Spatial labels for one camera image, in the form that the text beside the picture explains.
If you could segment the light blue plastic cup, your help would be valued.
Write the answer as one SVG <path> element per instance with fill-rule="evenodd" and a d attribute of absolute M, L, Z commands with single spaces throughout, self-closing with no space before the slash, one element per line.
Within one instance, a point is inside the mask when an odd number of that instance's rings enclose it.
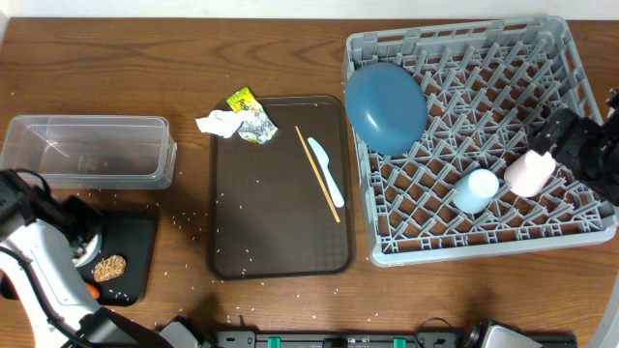
<path fill-rule="evenodd" d="M 499 180 L 492 171 L 480 168 L 461 178 L 454 189 L 455 206 L 466 214 L 478 214 L 499 190 Z"/>

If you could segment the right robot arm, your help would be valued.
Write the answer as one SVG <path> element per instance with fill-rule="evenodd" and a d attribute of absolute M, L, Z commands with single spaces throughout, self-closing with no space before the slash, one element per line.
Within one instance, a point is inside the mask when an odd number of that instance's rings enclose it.
<path fill-rule="evenodd" d="M 579 116 L 569 108 L 552 111 L 544 124 L 528 135 L 528 147 L 550 154 L 600 198 L 618 206 L 618 90 L 605 101 L 604 124 Z"/>

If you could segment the orange carrot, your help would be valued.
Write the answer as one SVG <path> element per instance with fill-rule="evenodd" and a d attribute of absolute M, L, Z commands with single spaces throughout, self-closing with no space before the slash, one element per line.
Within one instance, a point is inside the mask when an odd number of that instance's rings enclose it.
<path fill-rule="evenodd" d="M 89 293 L 91 294 L 91 296 L 95 299 L 98 300 L 101 296 L 101 291 L 93 284 L 91 283 L 87 283 L 86 287 L 89 291 Z"/>

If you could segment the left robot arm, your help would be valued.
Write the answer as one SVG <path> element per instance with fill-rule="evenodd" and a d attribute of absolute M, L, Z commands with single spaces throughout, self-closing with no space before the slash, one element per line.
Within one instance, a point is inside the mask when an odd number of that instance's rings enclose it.
<path fill-rule="evenodd" d="M 102 306 L 75 260 L 97 254 L 106 216 L 77 197 L 58 202 L 49 185 L 1 172 L 1 270 L 13 284 L 35 341 L 53 347 L 200 347 L 182 317 L 160 331 Z"/>

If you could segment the clear plastic bin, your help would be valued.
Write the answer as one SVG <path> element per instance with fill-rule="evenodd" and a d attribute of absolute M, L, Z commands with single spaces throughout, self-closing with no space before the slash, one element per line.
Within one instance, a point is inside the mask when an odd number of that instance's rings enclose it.
<path fill-rule="evenodd" d="M 166 189 L 176 152 L 163 117 L 20 115 L 1 167 L 36 172 L 55 189 Z"/>

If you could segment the grey plastic dishwasher rack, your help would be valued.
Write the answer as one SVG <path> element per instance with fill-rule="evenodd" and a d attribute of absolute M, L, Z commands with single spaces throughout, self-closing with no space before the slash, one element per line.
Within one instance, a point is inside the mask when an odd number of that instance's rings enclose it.
<path fill-rule="evenodd" d="M 547 109 L 601 113 L 567 22 L 528 17 L 356 33 L 342 76 L 373 63 L 412 75 L 426 97 L 427 131 L 407 152 L 355 143 L 370 261 L 378 267 L 595 245 L 612 239 L 618 211 L 558 166 L 542 190 L 502 186 L 485 211 L 453 202 L 471 171 L 496 174 L 527 149 Z"/>

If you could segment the yellow green snack wrapper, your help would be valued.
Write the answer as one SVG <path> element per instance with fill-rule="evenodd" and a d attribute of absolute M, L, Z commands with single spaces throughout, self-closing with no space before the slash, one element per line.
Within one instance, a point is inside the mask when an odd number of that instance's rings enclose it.
<path fill-rule="evenodd" d="M 262 105 L 257 101 L 249 87 L 244 87 L 226 99 L 228 106 L 234 111 L 249 110 L 259 112 Z"/>

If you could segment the dark blue plate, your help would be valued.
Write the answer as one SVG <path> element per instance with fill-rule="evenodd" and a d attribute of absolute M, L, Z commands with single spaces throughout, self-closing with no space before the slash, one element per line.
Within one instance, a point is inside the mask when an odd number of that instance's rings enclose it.
<path fill-rule="evenodd" d="M 353 130 L 382 155 L 408 152 L 426 131 L 425 95 L 412 75 L 395 64 L 373 63 L 357 69 L 344 94 Z"/>

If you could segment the crumpled white paper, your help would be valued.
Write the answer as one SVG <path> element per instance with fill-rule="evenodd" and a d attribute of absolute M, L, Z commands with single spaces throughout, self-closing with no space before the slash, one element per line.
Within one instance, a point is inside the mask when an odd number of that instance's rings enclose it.
<path fill-rule="evenodd" d="M 207 117 L 198 118 L 195 122 L 201 132 L 229 138 L 249 116 L 251 116 L 251 113 L 247 110 L 239 112 L 213 110 Z"/>

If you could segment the foil wrapper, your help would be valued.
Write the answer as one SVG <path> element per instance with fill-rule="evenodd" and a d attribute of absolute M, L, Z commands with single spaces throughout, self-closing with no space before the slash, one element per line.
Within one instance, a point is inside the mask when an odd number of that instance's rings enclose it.
<path fill-rule="evenodd" d="M 264 112 L 255 113 L 244 110 L 241 112 L 241 116 L 244 121 L 238 129 L 238 133 L 249 142 L 264 144 L 270 141 L 279 130 Z"/>

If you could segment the brown food scrap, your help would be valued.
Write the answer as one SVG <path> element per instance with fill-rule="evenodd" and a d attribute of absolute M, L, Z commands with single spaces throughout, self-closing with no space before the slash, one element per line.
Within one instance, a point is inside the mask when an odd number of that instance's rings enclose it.
<path fill-rule="evenodd" d="M 94 268 L 94 280 L 104 282 L 121 276 L 127 268 L 127 261 L 120 255 L 112 255 L 100 261 Z"/>

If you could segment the light blue rice bowl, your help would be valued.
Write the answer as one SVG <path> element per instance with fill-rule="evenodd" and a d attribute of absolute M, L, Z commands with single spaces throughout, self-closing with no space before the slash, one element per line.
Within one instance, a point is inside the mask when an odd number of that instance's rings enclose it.
<path fill-rule="evenodd" d="M 74 265 L 79 268 L 90 263 L 101 251 L 103 244 L 103 236 L 98 233 L 85 247 L 84 253 L 72 261 Z"/>

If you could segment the light blue plastic knife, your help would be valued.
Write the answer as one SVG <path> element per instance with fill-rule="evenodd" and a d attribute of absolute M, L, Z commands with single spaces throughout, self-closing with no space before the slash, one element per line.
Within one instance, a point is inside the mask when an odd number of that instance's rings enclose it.
<path fill-rule="evenodd" d="M 326 180 L 327 189 L 331 195 L 335 207 L 342 208 L 344 205 L 344 198 L 329 169 L 329 156 L 327 155 L 324 148 L 313 137 L 309 137 L 308 141 L 311 149 L 313 150 L 316 158 L 318 159 L 320 168 Z"/>

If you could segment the pink plastic cup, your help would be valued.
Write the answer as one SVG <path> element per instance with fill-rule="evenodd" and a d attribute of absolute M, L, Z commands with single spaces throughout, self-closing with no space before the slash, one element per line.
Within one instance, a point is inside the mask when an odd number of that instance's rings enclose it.
<path fill-rule="evenodd" d="M 505 170 L 504 181 L 514 194 L 532 197 L 542 190 L 555 168 L 556 161 L 549 152 L 539 155 L 528 150 Z"/>

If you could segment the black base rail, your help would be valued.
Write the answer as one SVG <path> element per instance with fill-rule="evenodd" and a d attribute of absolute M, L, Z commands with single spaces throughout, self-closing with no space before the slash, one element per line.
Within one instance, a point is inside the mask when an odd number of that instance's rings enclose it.
<path fill-rule="evenodd" d="M 217 348 L 577 348 L 569 334 L 527 336 L 506 327 L 492 326 L 470 333 L 422 332 L 413 334 L 360 333 L 254 333 L 216 334 Z"/>

